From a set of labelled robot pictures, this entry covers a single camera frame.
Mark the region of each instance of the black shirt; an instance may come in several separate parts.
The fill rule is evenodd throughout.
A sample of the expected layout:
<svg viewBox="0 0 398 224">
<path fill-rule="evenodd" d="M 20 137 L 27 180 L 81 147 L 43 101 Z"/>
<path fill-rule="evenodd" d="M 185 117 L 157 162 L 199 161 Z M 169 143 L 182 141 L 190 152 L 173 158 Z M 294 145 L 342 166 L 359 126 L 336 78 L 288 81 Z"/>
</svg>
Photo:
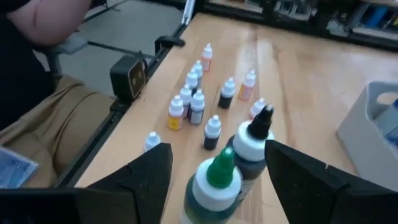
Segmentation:
<svg viewBox="0 0 398 224">
<path fill-rule="evenodd" d="M 0 0 L 0 130 L 17 121 L 54 91 L 30 43 L 6 17 L 29 0 Z"/>
</svg>

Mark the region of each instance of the dropper bottle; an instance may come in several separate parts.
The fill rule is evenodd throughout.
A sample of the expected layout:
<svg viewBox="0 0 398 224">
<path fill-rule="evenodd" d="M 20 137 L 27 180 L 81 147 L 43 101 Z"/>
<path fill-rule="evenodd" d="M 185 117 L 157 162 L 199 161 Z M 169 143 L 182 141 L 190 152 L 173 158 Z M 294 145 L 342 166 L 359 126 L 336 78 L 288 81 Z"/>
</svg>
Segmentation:
<svg viewBox="0 0 398 224">
<path fill-rule="evenodd" d="M 185 84 L 184 87 L 180 90 L 180 98 L 182 100 L 182 106 L 184 107 L 182 117 L 187 118 L 189 106 L 191 105 L 192 100 L 192 91 L 189 89 L 188 84 Z"/>
<path fill-rule="evenodd" d="M 266 99 L 260 98 L 257 100 L 253 106 L 250 108 L 249 117 L 250 119 L 254 119 L 254 117 L 260 113 L 260 111 L 266 106 Z"/>
<path fill-rule="evenodd" d="M 199 89 L 192 97 L 190 110 L 188 112 L 189 121 L 191 124 L 198 125 L 203 119 L 203 113 L 205 112 L 205 96 Z"/>
<path fill-rule="evenodd" d="M 226 147 L 215 158 L 202 162 L 188 181 L 180 223 L 226 223 L 237 208 L 240 190 L 234 152 Z"/>
<path fill-rule="evenodd" d="M 185 83 L 189 85 L 189 89 L 192 91 L 192 95 L 194 95 L 198 89 L 198 75 L 194 69 L 188 72 Z"/>
<path fill-rule="evenodd" d="M 250 98 L 251 92 L 253 91 L 255 83 L 256 73 L 254 72 L 254 70 L 251 70 L 250 72 L 248 72 L 241 85 L 238 95 L 239 99 L 245 101 L 248 100 Z"/>
<path fill-rule="evenodd" d="M 227 143 L 227 146 L 234 149 L 235 164 L 243 179 L 238 195 L 240 203 L 266 168 L 266 140 L 274 139 L 270 130 L 273 113 L 274 108 L 271 105 L 265 106 L 254 120 L 241 123 L 236 134 Z"/>
<path fill-rule="evenodd" d="M 218 115 L 214 115 L 209 119 L 205 126 L 205 140 L 203 140 L 203 148 L 205 148 L 206 150 L 214 150 L 217 147 L 217 142 L 220 134 L 220 117 Z"/>
<path fill-rule="evenodd" d="M 230 77 L 221 89 L 220 99 L 218 100 L 218 107 L 228 109 L 231 106 L 232 98 L 235 94 L 234 78 Z"/>
<path fill-rule="evenodd" d="M 145 139 L 144 151 L 145 152 L 149 151 L 150 149 L 157 146 L 161 142 L 162 139 L 156 132 L 154 131 L 150 132 L 148 137 Z"/>
<path fill-rule="evenodd" d="M 168 125 L 171 130 L 178 131 L 182 128 L 182 115 L 184 107 L 180 95 L 175 97 L 170 102 Z"/>
<path fill-rule="evenodd" d="M 213 57 L 213 49 L 211 48 L 210 43 L 208 43 L 201 55 L 201 65 L 203 66 L 204 72 L 208 72 L 210 70 L 212 57 Z"/>
<path fill-rule="evenodd" d="M 203 66 L 201 65 L 200 60 L 197 60 L 192 68 L 195 70 L 195 73 L 198 75 L 198 88 L 200 88 L 201 78 L 203 76 Z"/>
</svg>

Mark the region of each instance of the wooden workbench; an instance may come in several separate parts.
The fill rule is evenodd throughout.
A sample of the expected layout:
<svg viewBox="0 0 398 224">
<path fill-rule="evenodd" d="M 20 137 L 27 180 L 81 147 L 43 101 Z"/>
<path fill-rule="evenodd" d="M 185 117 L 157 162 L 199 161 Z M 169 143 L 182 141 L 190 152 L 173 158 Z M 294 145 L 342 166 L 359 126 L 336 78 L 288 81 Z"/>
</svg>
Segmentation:
<svg viewBox="0 0 398 224">
<path fill-rule="evenodd" d="M 188 179 L 199 163 L 220 152 L 260 96 L 275 106 L 272 130 L 276 140 L 355 173 L 335 131 L 368 82 L 397 80 L 398 56 L 203 14 L 195 16 L 182 38 L 186 46 L 170 51 L 77 187 L 86 187 L 140 156 L 145 137 L 157 131 L 164 142 L 171 143 L 174 154 L 162 223 L 179 223 Z M 171 131 L 167 127 L 170 100 L 209 42 L 214 57 L 211 72 L 203 76 L 203 123 L 185 122 L 182 130 Z M 259 75 L 250 101 L 234 98 L 229 110 L 217 108 L 225 80 L 235 77 L 238 90 L 252 68 Z M 221 116 L 223 126 L 217 149 L 208 152 L 200 145 L 205 123 L 213 114 Z M 287 223 L 266 170 L 231 223 Z"/>
</svg>

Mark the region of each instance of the green bottle cap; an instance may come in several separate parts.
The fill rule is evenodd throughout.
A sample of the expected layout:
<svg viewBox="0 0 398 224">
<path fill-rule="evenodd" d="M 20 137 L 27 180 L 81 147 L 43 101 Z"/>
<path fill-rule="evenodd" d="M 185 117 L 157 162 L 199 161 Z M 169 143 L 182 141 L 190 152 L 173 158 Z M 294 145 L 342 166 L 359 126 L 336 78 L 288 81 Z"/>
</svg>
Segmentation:
<svg viewBox="0 0 398 224">
<path fill-rule="evenodd" d="M 231 147 L 226 147 L 214 158 L 207 169 L 207 181 L 213 187 L 227 188 L 232 182 L 234 168 L 234 151 Z"/>
</svg>

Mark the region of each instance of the tan pants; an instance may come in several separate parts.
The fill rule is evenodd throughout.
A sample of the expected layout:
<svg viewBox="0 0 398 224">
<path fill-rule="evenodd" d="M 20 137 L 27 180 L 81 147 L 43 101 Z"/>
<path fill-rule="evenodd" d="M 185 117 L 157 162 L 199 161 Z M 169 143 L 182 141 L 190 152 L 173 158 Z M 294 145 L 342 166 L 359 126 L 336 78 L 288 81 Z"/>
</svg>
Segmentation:
<svg viewBox="0 0 398 224">
<path fill-rule="evenodd" d="M 0 144 L 39 164 L 24 187 L 51 186 L 109 114 L 112 102 L 64 76 L 54 94 L 1 130 Z"/>
</svg>

